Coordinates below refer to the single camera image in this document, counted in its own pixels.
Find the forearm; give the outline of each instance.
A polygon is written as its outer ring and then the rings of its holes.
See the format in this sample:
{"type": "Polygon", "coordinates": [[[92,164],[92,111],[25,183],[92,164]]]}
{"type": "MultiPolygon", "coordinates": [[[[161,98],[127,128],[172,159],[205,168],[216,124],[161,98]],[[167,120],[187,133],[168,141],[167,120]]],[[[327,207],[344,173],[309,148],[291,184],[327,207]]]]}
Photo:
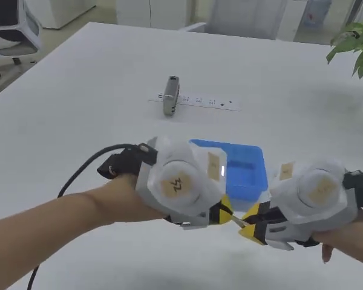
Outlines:
{"type": "Polygon", "coordinates": [[[323,260],[328,261],[331,258],[332,249],[336,248],[363,263],[363,211],[359,211],[357,220],[344,228],[315,233],[313,238],[324,244],[323,260]]]}
{"type": "Polygon", "coordinates": [[[0,290],[103,223],[88,194],[68,195],[0,220],[0,290]]]}
{"type": "Polygon", "coordinates": [[[341,231],[334,244],[336,249],[363,263],[363,223],[357,224],[354,232],[341,231]]]}

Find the finger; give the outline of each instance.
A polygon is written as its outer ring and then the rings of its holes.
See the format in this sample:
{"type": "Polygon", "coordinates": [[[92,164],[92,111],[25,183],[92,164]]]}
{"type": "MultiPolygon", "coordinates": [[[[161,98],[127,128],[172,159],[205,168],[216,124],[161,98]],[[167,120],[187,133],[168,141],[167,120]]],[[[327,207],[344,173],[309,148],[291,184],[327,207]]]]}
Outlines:
{"type": "Polygon", "coordinates": [[[324,264],[328,263],[332,257],[333,247],[327,244],[323,244],[321,248],[321,257],[324,264]]]}

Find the sticker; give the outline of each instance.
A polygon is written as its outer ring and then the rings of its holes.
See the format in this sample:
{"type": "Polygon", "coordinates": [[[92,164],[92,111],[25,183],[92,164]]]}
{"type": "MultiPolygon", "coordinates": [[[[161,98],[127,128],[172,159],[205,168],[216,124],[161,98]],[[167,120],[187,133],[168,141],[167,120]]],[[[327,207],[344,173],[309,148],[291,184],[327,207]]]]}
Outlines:
{"type": "Polygon", "coordinates": [[[167,198],[177,198],[187,195],[191,189],[191,178],[184,172],[179,172],[167,180],[162,181],[163,193],[167,198]]]}
{"type": "Polygon", "coordinates": [[[294,162],[281,165],[280,180],[292,178],[294,162]]]}
{"type": "Polygon", "coordinates": [[[309,199],[317,205],[323,205],[336,189],[336,184],[330,179],[324,177],[317,188],[309,193],[309,199]]]}
{"type": "Polygon", "coordinates": [[[208,152],[208,177],[213,180],[220,180],[220,159],[218,155],[208,152]]]}

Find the chair backrest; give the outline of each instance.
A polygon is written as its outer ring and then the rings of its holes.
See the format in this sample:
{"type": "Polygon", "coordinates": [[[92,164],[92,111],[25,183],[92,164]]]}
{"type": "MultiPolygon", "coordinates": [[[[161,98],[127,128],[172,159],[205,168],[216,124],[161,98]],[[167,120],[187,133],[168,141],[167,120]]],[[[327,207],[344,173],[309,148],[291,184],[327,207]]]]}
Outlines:
{"type": "Polygon", "coordinates": [[[276,39],[287,0],[215,0],[206,32],[276,39]]]}
{"type": "Polygon", "coordinates": [[[0,0],[0,57],[37,53],[41,29],[24,0],[0,0]]]}

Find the blue tray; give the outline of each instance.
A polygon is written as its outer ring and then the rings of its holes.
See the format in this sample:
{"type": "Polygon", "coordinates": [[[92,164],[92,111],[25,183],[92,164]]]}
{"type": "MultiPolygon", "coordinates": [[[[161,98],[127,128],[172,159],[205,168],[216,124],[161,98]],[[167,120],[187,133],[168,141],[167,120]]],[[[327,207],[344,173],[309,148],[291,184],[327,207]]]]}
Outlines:
{"type": "Polygon", "coordinates": [[[230,199],[256,202],[267,190],[267,176],[262,149],[256,146],[190,140],[200,147],[221,148],[227,153],[226,192],[230,199]]]}

